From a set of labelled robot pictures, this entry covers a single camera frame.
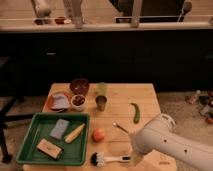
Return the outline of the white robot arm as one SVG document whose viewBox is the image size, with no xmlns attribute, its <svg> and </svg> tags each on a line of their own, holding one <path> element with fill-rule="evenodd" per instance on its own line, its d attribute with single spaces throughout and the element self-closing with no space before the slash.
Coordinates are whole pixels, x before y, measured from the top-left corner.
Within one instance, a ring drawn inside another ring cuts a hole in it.
<svg viewBox="0 0 213 171">
<path fill-rule="evenodd" d="M 175 125 L 171 116 L 157 115 L 141 129 L 129 134 L 133 150 L 142 156 L 156 150 L 200 171 L 213 171 L 213 146 L 175 134 L 173 132 Z"/>
</svg>

